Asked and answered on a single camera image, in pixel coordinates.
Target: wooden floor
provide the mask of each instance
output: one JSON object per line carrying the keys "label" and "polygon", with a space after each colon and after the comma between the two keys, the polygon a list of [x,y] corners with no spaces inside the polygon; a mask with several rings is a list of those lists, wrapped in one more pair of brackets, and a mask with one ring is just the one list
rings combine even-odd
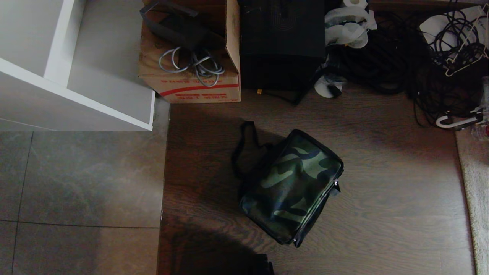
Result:
{"label": "wooden floor", "polygon": [[[293,107],[243,91],[241,103],[173,104],[165,164],[161,275],[240,275],[266,253],[277,275],[472,275],[454,134],[419,127],[403,94],[350,86]],[[244,120],[261,141],[305,131],[345,163],[303,245],[280,246],[238,211],[230,157]],[[257,161],[251,143],[243,167]]]}

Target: zipper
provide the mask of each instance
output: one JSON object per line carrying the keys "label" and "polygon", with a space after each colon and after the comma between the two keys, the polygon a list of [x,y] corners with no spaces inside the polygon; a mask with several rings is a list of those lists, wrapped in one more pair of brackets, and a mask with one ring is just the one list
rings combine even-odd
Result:
{"label": "zipper", "polygon": [[[318,200],[317,204],[314,206],[314,207],[317,207],[318,205],[320,205],[323,200],[326,198],[326,196],[328,195],[328,193],[331,192],[331,190],[335,187],[335,186],[338,186],[338,178],[334,179],[333,181],[333,184],[328,187],[328,189],[326,189],[326,191],[321,194],[321,198]],[[307,219],[303,222],[303,224],[301,225],[301,227],[299,227],[299,229],[297,230],[297,233],[295,234],[295,237],[293,239],[294,242],[297,242],[297,236],[302,232],[302,230],[304,229],[304,227],[306,227],[306,225],[309,223],[309,220],[311,219],[311,217],[313,216],[314,214],[314,211],[312,211],[309,215],[309,217],[307,217]]]}

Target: white plastic bag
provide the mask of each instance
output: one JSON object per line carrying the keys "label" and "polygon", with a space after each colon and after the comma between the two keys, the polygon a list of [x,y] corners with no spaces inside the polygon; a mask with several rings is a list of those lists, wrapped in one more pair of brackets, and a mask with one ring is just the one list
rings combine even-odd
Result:
{"label": "white plastic bag", "polygon": [[373,12],[359,7],[343,7],[331,10],[324,17],[326,45],[348,45],[365,47],[368,43],[367,30],[376,29]]}

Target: black cable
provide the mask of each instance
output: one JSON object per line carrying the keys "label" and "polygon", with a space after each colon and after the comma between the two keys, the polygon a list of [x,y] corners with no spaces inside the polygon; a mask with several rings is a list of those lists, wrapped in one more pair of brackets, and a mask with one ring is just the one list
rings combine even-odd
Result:
{"label": "black cable", "polygon": [[[329,49],[330,56],[336,60],[330,62],[328,72],[368,84],[380,93],[406,91],[413,100],[415,120],[422,127],[436,126],[436,120],[443,115],[472,117],[470,111],[480,104],[481,78],[487,75],[487,61],[471,65],[452,77],[445,75],[447,68],[456,72],[484,54],[484,45],[477,30],[472,28],[475,20],[469,21],[462,11],[448,10],[455,4],[456,1],[450,1],[444,11],[417,13],[406,18],[377,12],[376,17],[383,20],[378,21],[378,30],[369,31],[367,46]],[[446,16],[448,24],[428,44],[419,25],[439,14]],[[448,35],[455,38],[451,45],[444,41]],[[447,61],[457,53],[454,63]],[[426,124],[421,122],[418,111]]]}

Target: floor tile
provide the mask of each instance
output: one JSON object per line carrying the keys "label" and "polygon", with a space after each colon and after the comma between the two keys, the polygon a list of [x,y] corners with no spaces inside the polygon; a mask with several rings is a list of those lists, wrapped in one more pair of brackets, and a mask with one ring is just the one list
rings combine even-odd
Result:
{"label": "floor tile", "polygon": [[166,135],[34,134],[20,221],[158,228]]}
{"label": "floor tile", "polygon": [[0,221],[0,275],[12,274],[16,226],[17,222]]}
{"label": "floor tile", "polygon": [[0,220],[16,221],[32,132],[0,132]]}
{"label": "floor tile", "polygon": [[158,234],[19,223],[14,275],[155,275]]}

